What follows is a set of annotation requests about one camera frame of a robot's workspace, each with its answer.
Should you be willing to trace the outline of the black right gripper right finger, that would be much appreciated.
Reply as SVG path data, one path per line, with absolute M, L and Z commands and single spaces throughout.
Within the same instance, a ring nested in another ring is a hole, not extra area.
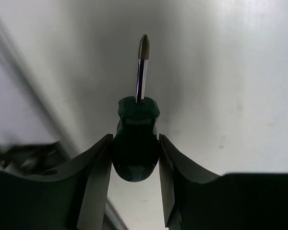
M 170 230 L 288 230 L 288 173 L 215 174 L 160 135 L 159 175 Z

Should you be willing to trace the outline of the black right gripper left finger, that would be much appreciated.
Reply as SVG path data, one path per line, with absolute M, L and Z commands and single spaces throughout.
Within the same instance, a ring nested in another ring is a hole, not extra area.
M 94 146 L 41 175 L 0 171 L 0 230 L 99 230 L 111 171 L 105 135 Z

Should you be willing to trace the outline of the stubby green phillips screwdriver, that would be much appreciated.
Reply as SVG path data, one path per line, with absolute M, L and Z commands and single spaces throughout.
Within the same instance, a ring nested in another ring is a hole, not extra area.
M 147 179 L 160 155 L 156 130 L 160 110 L 153 99 L 144 95 L 149 52 L 149 38 L 144 34 L 139 42 L 135 95 L 119 101 L 120 120 L 112 142 L 113 166 L 128 182 Z

